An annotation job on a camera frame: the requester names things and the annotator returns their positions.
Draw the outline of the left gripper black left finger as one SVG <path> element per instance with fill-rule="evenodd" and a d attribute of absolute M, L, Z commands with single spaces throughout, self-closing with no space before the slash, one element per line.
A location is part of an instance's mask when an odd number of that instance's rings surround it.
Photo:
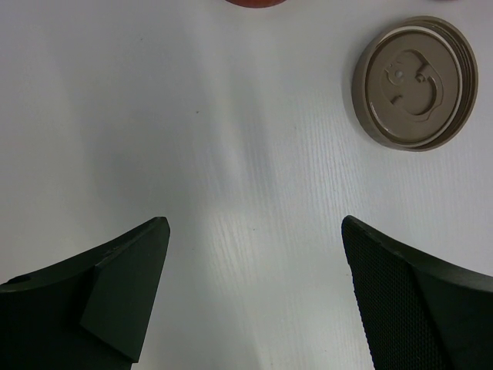
<path fill-rule="evenodd" d="M 1 286 L 3 369 L 130 369 L 139 361 L 170 228 L 154 217 Z"/>

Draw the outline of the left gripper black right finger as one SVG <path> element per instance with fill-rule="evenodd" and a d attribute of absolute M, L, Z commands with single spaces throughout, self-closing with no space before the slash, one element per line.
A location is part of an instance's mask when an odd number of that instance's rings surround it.
<path fill-rule="evenodd" d="M 492 278 L 346 216 L 341 234 L 376 369 L 490 369 Z"/>

